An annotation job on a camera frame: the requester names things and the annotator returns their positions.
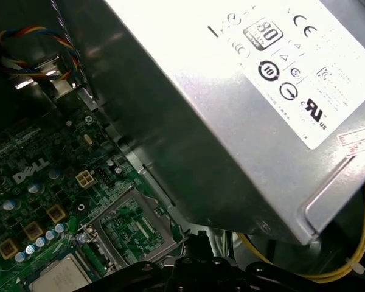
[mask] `motherboard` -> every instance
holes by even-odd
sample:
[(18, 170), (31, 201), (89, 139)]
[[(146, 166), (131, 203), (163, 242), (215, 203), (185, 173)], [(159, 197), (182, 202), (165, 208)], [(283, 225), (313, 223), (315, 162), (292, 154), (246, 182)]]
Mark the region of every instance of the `motherboard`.
[(0, 291), (74, 291), (183, 235), (76, 92), (0, 133)]

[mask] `wire bundle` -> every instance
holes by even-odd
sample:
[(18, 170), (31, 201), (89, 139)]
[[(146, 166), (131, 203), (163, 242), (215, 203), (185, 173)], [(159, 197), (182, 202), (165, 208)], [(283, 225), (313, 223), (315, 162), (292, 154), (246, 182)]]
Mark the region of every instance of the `wire bundle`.
[(18, 76), (30, 76), (36, 79), (47, 79), (47, 80), (66, 80), (69, 78), (71, 74), (78, 71), (79, 62), (76, 55), (76, 52), (71, 45), (71, 43), (65, 39), (59, 36), (58, 33), (56, 33), (54, 30), (48, 29), (43, 26), (28, 26), (23, 29), (11, 29), (11, 30), (3, 30), (0, 33), (0, 45), (4, 46), (4, 42), (6, 39), (11, 37), (21, 37), (23, 35), (27, 34), (42, 34), (42, 35), (49, 35), (55, 40), (57, 40), (60, 44), (62, 44), (67, 52), (69, 53), (69, 56), (72, 61), (72, 67), (69, 71), (64, 73), (63, 75), (45, 75), (41, 73), (40, 71), (36, 70), (35, 68), (31, 67), (29, 64), (27, 64), (25, 61), (22, 61), (14, 56), (11, 56), (7, 52), (4, 52), (5, 58), (11, 61), (12, 63), (18, 65), (21, 67), (21, 69), (13, 69), (8, 67), (3, 67), (4, 72), (10, 74), (10, 75), (18, 75)]
[[(271, 265), (274, 265), (271, 261), (269, 261), (247, 238), (244, 234), (238, 233), (238, 236), (242, 240), (242, 242), (255, 254), (257, 257), (259, 257), (263, 262), (269, 263)], [(350, 258), (349, 262), (344, 264), (339, 269), (324, 273), (324, 274), (317, 274), (317, 275), (308, 275), (308, 274), (301, 274), (300, 276), (305, 277), (307, 279), (310, 279), (316, 283), (330, 283), (334, 282), (336, 280), (339, 280), (340, 278), (348, 275), (352, 271), (351, 264), (358, 264), (360, 260), (363, 258), (363, 255), (365, 254), (365, 212), (364, 212), (364, 225), (363, 230), (361, 233), (361, 239), (358, 244), (358, 247), (356, 251), (354, 252), (354, 255)]]

